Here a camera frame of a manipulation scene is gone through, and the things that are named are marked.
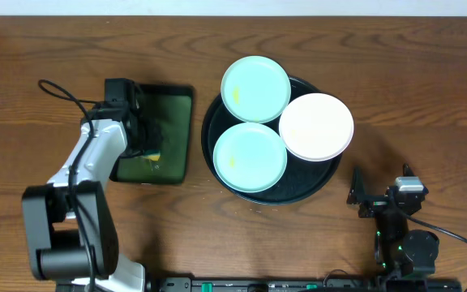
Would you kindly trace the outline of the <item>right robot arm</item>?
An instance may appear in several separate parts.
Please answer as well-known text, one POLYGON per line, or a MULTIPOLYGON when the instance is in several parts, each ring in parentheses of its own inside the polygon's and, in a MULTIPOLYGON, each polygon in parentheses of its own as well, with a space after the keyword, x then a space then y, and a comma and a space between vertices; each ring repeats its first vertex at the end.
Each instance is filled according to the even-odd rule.
POLYGON ((367 193, 360 169, 353 170, 346 203, 359 207, 360 218, 375 220, 375 260, 384 268, 375 286, 381 291, 427 290, 426 277, 435 272, 439 238, 408 226, 409 216, 422 208, 427 194, 408 165, 382 195, 367 193))

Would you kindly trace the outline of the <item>mint green plate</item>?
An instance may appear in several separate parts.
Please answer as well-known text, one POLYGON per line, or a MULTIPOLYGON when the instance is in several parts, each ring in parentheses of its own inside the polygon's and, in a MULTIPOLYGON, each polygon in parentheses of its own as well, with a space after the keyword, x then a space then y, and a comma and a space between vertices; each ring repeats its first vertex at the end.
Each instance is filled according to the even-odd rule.
POLYGON ((212 163, 220 180, 235 191, 266 191, 283 176, 287 149, 270 127, 243 122, 224 131, 217 140, 212 163))
POLYGON ((221 80, 224 106, 243 122, 271 122, 281 115, 290 98, 288 74, 267 57, 240 58, 228 67, 221 80))

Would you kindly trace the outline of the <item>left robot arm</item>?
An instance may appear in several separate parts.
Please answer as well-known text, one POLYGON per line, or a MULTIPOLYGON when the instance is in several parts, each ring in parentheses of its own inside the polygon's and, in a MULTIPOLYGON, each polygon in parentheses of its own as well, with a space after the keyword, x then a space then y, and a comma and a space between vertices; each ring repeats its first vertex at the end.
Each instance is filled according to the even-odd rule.
POLYGON ((146 268, 119 251, 105 198, 122 158, 144 157, 156 124, 152 98, 137 90, 83 109, 80 136, 47 183, 27 187, 21 204, 32 275, 58 291, 145 291, 146 268))

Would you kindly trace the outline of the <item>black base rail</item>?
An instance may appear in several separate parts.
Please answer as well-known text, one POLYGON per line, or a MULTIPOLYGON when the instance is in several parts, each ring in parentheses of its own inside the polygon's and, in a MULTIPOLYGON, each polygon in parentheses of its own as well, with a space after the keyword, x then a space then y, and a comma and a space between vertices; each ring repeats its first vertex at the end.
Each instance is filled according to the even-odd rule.
POLYGON ((371 280, 334 277, 321 281, 222 280, 167 277, 147 284, 147 292, 461 292, 451 280, 371 280))

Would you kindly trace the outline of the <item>pink white plate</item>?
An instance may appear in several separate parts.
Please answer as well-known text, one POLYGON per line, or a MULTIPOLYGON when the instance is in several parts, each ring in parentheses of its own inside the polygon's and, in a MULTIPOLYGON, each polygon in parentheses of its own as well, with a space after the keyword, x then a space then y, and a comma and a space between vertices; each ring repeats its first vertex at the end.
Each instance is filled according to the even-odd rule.
POLYGON ((308 93, 283 111, 278 131, 287 149, 305 161, 327 161, 342 154, 354 134, 349 108, 325 93, 308 93))

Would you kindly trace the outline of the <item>black rectangular tray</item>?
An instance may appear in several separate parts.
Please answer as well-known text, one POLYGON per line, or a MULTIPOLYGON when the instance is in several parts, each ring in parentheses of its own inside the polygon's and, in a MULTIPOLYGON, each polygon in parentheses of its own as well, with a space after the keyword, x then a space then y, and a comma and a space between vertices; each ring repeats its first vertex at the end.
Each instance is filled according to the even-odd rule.
POLYGON ((180 184, 186 174, 191 137, 193 88, 187 86, 139 84, 135 91, 140 108, 161 126, 161 158, 120 157, 110 179, 117 183, 180 184))

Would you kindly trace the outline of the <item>green yellow sponge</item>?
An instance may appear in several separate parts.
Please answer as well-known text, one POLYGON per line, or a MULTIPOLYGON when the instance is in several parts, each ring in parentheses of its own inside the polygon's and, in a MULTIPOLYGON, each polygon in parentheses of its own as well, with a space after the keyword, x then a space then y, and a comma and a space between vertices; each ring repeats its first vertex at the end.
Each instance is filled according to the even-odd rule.
POLYGON ((160 150, 146 150, 141 157, 148 161, 159 161, 161 158, 160 150))

